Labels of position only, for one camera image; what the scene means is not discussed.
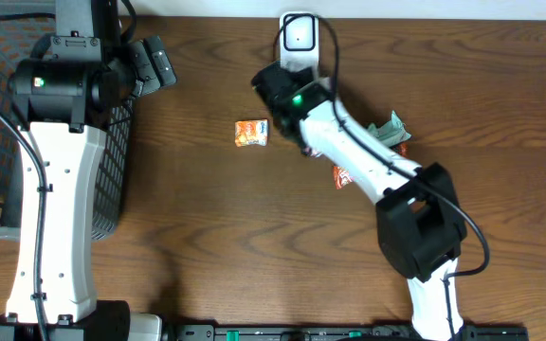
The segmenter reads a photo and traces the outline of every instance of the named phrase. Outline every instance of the plastic basket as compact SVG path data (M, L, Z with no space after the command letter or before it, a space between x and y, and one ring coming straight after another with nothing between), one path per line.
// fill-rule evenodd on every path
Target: plastic basket
M0 1L0 14L20 12L53 12L53 1L24 2L7 5ZM50 19L26 19L0 22L0 110L10 112L11 96L7 91L9 75L16 64L27 58L34 43L44 34L53 32ZM111 121L126 118L123 108L113 111ZM106 148L100 162L94 198L92 239L104 239L117 227L125 157L128 150L130 122L113 125L107 135ZM22 170L19 147L0 123L0 226L20 225L22 204Z

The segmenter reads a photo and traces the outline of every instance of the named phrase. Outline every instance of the green connector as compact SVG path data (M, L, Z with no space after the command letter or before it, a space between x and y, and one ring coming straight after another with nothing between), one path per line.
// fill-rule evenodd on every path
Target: green connector
M239 332L227 332L227 341L239 341Z

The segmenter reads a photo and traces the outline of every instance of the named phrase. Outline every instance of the wood grain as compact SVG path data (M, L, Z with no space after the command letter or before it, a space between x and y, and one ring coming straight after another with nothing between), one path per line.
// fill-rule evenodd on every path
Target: wood grain
M350 112L381 122L396 110L410 157L450 170L490 242L490 268L459 280L462 314L546 340L546 23L333 23ZM222 324L410 318L356 186L335 190L330 162L277 132L265 148L233 144L235 120L267 117L249 82L275 30L270 19L140 19L136 36L161 35L179 83L138 102L118 232L93 247L101 298ZM17 250L0 242L0 314ZM480 260L470 235L461 267Z

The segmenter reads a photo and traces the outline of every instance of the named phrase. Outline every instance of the candy wrapper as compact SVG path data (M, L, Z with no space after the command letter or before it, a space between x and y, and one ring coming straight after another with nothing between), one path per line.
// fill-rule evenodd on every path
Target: candy wrapper
M235 122L235 145L237 147L253 144L266 146L268 136L269 129L266 119Z
M385 123L382 127L376 128L374 124L368 127L368 133L376 137L385 146L390 147L394 152L406 157L408 154L408 145L403 143L411 138L411 135L406 132L404 122L399 119L399 116L393 111L391 112L391 120ZM341 189L354 181L354 178L349 172L342 167L333 166L332 174L337 189Z

